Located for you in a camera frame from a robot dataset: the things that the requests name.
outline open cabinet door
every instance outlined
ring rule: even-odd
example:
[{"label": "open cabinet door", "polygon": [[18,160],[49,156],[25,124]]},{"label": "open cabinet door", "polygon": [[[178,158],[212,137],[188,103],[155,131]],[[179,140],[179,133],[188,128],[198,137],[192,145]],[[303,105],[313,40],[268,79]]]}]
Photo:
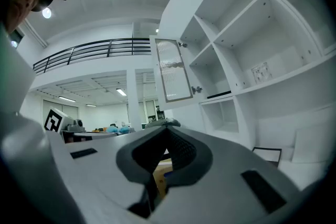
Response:
[{"label": "open cabinet door", "polygon": [[176,39],[150,36],[154,76],[160,109],[196,103]]}]

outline recessed light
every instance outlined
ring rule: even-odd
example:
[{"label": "recessed light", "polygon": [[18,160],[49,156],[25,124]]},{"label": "recessed light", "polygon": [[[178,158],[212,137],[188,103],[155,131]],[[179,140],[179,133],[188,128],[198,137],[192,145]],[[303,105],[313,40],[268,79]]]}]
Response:
[{"label": "recessed light", "polygon": [[17,45],[18,45],[18,44],[17,44],[16,41],[12,40],[10,43],[12,44],[12,46],[13,46],[14,48],[17,48]]},{"label": "recessed light", "polygon": [[50,10],[50,8],[45,8],[44,10],[42,10],[42,15],[46,19],[49,19],[51,17],[51,10]]},{"label": "recessed light", "polygon": [[122,96],[126,96],[126,93],[124,93],[120,88],[116,89],[118,93],[120,93]]},{"label": "recessed light", "polygon": [[71,100],[71,99],[65,98],[63,96],[59,96],[58,98],[63,99],[63,100],[67,100],[67,101],[70,101],[70,102],[75,102],[75,100]]}]

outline white column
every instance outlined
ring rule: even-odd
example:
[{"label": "white column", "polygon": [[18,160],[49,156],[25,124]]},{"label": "white column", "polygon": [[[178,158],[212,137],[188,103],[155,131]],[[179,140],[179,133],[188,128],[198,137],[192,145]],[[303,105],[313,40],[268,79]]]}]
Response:
[{"label": "white column", "polygon": [[128,114],[134,130],[140,131],[142,130],[142,126],[139,115],[138,91],[136,88],[135,70],[127,70]]}]

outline black metal railing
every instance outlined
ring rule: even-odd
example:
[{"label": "black metal railing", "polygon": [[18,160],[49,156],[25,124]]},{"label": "black metal railing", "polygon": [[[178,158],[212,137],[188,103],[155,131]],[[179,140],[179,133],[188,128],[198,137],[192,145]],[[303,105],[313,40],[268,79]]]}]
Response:
[{"label": "black metal railing", "polygon": [[86,60],[128,55],[150,55],[149,38],[118,38],[89,42],[50,55],[33,65],[37,74]]}]

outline cardboard box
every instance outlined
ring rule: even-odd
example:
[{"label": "cardboard box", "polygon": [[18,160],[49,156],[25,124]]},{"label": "cardboard box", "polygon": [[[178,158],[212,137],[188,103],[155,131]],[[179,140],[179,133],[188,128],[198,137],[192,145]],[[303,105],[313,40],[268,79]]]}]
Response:
[{"label": "cardboard box", "polygon": [[173,166],[171,164],[168,165],[158,165],[155,169],[153,176],[155,179],[156,186],[159,190],[159,194],[161,199],[166,196],[166,181],[164,175],[173,170]]}]

